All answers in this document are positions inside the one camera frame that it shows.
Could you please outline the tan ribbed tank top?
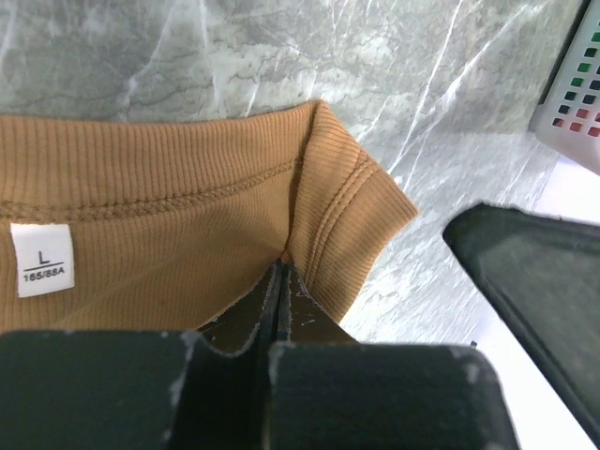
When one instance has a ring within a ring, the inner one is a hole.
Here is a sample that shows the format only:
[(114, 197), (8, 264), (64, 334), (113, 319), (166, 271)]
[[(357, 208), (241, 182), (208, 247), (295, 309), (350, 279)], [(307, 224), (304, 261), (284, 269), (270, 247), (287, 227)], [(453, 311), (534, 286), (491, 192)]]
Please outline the tan ribbed tank top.
[(335, 321), (415, 216), (323, 101), (249, 118), (1, 120), (1, 328), (187, 330), (294, 265)]

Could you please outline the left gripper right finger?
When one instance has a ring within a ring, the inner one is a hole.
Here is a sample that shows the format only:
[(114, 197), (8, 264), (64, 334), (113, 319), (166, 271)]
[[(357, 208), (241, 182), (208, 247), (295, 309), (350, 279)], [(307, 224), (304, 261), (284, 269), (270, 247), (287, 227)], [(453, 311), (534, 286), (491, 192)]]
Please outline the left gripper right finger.
[(272, 449), (515, 449), (498, 376), (471, 346), (362, 344), (285, 266), (268, 361)]

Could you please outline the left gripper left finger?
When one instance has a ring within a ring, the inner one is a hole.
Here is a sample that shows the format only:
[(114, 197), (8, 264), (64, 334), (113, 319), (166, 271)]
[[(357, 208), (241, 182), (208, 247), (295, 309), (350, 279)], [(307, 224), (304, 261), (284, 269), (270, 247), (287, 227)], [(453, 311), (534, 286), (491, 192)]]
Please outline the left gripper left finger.
[(281, 265), (192, 331), (1, 337), (5, 449), (258, 449)]

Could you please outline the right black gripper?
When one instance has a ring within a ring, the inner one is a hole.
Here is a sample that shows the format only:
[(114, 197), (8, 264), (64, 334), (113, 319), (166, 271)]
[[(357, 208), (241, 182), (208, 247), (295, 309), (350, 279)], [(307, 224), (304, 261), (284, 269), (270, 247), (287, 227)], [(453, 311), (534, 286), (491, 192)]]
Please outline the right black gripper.
[(598, 443), (598, 226), (480, 202), (452, 218), (442, 239)]

